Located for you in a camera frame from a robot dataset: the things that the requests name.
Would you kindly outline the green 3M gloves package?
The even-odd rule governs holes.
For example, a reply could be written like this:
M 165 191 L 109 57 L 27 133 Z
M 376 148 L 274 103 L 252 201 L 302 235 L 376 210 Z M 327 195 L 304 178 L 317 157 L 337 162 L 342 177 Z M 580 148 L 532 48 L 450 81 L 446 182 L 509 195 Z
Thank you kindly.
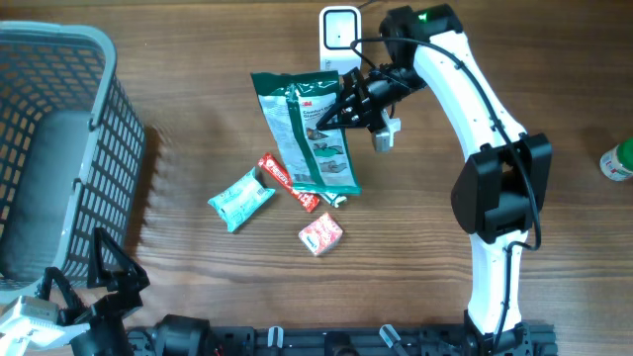
M 361 194 L 345 131 L 317 128 L 317 122 L 338 99 L 338 73 L 257 72 L 251 80 L 293 188 L 310 193 Z

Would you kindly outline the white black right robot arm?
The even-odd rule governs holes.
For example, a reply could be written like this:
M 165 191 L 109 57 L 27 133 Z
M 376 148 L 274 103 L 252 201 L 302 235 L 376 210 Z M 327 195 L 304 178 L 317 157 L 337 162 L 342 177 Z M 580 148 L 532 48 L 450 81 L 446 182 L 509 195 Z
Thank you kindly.
M 343 91 L 319 119 L 321 131 L 366 128 L 387 150 L 394 120 L 386 113 L 428 88 L 457 136 L 465 164 L 451 191 L 458 225 L 469 235 L 473 287 L 462 351 L 470 355 L 534 352 L 518 308 L 520 258 L 541 246 L 542 210 L 552 160 L 547 136 L 530 135 L 498 99 L 479 68 L 465 28 L 447 4 L 387 12 L 376 42 L 390 63 L 343 76 Z

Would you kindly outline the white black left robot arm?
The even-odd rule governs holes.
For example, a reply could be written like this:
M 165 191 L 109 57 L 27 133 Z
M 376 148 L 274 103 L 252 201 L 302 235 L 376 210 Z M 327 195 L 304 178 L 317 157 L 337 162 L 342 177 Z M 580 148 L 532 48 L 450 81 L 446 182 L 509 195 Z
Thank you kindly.
M 124 319 L 142 307 L 140 292 L 149 286 L 149 278 L 102 227 L 93 229 L 88 252 L 87 287 L 104 287 L 107 295 L 85 306 L 56 267 L 45 269 L 36 291 L 38 299 L 48 301 L 52 286 L 57 285 L 66 307 L 58 313 L 56 322 L 61 326 L 89 327 L 71 338 L 75 355 L 133 355 L 129 335 L 135 332 L 146 338 L 155 355 L 206 353 L 211 327 L 203 319 L 169 314 L 153 327 L 125 329 Z

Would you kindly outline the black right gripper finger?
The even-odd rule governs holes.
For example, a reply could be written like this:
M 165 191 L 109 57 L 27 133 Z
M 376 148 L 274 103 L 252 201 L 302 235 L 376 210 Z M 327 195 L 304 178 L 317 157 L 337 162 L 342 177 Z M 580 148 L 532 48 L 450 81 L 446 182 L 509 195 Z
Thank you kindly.
M 341 95 L 316 123 L 319 131 L 353 128 L 356 95 Z
M 358 67 L 342 75 L 341 99 L 364 99 L 366 91 L 365 77 Z

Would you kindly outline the green lid jar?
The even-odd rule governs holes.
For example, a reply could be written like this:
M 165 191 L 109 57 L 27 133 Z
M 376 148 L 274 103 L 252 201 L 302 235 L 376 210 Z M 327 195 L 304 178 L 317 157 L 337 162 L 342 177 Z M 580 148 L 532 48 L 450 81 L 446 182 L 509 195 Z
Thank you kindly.
M 599 160 L 599 167 L 604 176 L 616 182 L 632 177 L 632 144 L 633 138 L 619 143 L 608 150 Z

